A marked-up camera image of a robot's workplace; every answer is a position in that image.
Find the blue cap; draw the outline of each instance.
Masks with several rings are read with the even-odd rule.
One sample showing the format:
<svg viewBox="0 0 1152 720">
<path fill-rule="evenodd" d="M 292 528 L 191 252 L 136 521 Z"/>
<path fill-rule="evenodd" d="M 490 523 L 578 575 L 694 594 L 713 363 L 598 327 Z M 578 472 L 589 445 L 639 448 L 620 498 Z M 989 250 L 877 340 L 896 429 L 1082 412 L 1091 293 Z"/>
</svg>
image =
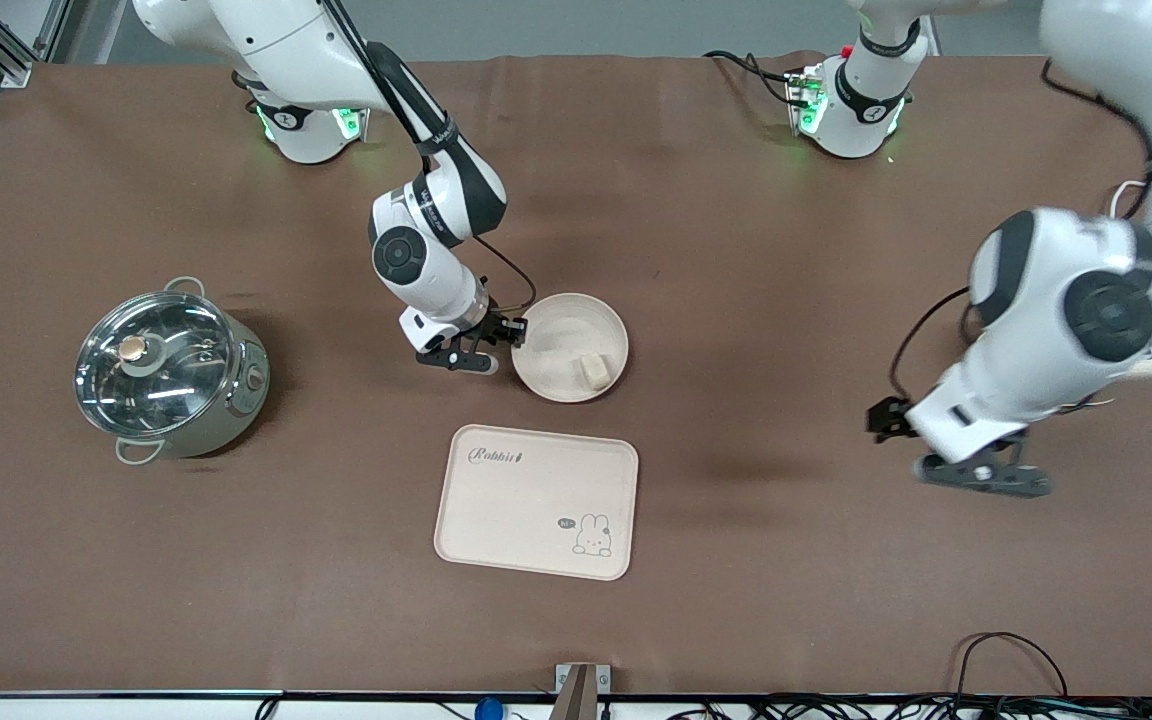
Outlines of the blue cap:
<svg viewBox="0 0 1152 720">
<path fill-rule="evenodd" d="M 473 720 L 505 720 L 505 706 L 494 697 L 485 697 L 473 706 Z"/>
</svg>

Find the beige bowl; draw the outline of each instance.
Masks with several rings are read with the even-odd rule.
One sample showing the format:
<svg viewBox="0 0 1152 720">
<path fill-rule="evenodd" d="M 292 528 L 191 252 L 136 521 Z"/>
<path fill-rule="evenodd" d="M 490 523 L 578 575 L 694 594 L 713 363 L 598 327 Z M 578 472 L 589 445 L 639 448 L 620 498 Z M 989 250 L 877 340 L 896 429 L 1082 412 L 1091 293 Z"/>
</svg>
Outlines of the beige bowl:
<svg viewBox="0 0 1152 720">
<path fill-rule="evenodd" d="M 630 336 L 616 310 L 578 291 L 552 295 L 523 314 L 526 342 L 513 350 L 513 369 L 536 395 L 582 402 L 621 379 Z"/>
</svg>

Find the pot handle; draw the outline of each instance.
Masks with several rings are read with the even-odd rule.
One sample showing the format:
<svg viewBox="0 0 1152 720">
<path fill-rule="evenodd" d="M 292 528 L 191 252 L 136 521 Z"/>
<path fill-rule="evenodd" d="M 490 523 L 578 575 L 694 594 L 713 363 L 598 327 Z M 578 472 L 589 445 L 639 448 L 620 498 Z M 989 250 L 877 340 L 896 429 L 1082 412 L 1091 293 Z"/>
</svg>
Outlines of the pot handle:
<svg viewBox="0 0 1152 720">
<path fill-rule="evenodd" d="M 180 278 L 173 278 L 172 282 L 168 282 L 162 289 L 164 290 L 176 290 L 183 285 L 196 285 L 198 286 L 198 297 L 207 297 L 207 288 L 202 287 L 202 281 L 192 275 L 180 275 Z"/>
<path fill-rule="evenodd" d="M 165 439 L 151 439 L 151 441 L 146 442 L 142 441 L 142 439 L 119 438 L 114 441 L 114 456 L 118 457 L 120 462 L 123 462 L 124 465 L 145 465 L 146 462 L 152 462 L 157 456 L 159 456 L 167 442 L 168 441 L 165 441 Z M 127 456 L 128 447 L 152 447 L 154 450 L 150 452 L 147 457 L 143 457 L 142 460 L 131 460 Z"/>
</svg>

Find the robotic arm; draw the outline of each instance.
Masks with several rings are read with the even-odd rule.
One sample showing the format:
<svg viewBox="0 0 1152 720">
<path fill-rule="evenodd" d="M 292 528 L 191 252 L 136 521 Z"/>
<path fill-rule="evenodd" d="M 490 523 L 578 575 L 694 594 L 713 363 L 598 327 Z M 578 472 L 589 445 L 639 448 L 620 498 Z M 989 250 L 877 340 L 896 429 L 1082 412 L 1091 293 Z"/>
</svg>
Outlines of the robotic arm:
<svg viewBox="0 0 1152 720">
<path fill-rule="evenodd" d="M 452 253 L 492 232 L 507 197 L 402 59 L 366 41 L 339 0 L 132 0 L 169 45 L 223 56 L 256 100 L 266 135 L 297 162 L 334 158 L 361 136 L 358 109 L 396 115 L 420 152 L 416 179 L 372 204 L 367 236 L 385 287 L 406 302 L 399 324 L 429 365 L 493 373 L 479 342 L 521 344 L 525 320 L 493 306 L 484 282 Z M 462 341 L 470 343 L 462 348 Z"/>
<path fill-rule="evenodd" d="M 927 58 L 923 15 L 972 13 L 1006 0 L 846 0 L 861 15 L 861 37 L 847 56 L 804 68 L 791 79 L 797 132 L 840 158 L 864 158 L 896 131 L 909 81 Z"/>
<path fill-rule="evenodd" d="M 1041 28 L 1053 63 L 1134 119 L 1152 152 L 1152 0 L 1046 0 Z M 972 266 L 982 336 L 918 404 L 870 411 L 879 442 L 922 435 L 935 450 L 915 469 L 924 480 L 1047 495 L 1043 473 L 995 452 L 1152 356 L 1152 154 L 1146 179 L 1139 223 L 1056 209 L 1005 220 Z"/>
</svg>

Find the green led light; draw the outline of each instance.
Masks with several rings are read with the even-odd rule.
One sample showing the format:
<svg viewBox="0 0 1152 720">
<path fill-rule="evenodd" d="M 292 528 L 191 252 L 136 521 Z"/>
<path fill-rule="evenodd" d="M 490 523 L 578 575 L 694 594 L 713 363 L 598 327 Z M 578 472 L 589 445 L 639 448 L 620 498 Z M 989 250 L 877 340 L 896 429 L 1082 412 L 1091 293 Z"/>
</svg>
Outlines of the green led light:
<svg viewBox="0 0 1152 720">
<path fill-rule="evenodd" d="M 256 106 L 256 116 L 260 119 L 260 124 L 265 127 L 265 141 L 274 141 L 274 131 L 270 128 L 270 120 L 265 118 L 265 111 L 260 109 L 260 105 Z"/>
<path fill-rule="evenodd" d="M 357 111 L 338 109 L 332 113 L 332 116 L 338 121 L 338 126 L 340 126 L 340 135 L 343 135 L 347 141 L 358 137 Z"/>
<path fill-rule="evenodd" d="M 905 101 L 901 100 L 900 105 L 896 105 L 896 108 L 892 111 L 892 122 L 887 126 L 887 135 L 896 131 L 896 123 L 900 122 L 900 112 L 904 108 Z"/>
<path fill-rule="evenodd" d="M 799 129 L 803 132 L 814 132 L 817 128 L 820 127 L 820 118 L 824 115 L 824 111 L 828 108 L 829 99 L 824 92 L 817 92 L 812 105 L 803 109 L 803 119 L 799 120 Z"/>
</svg>

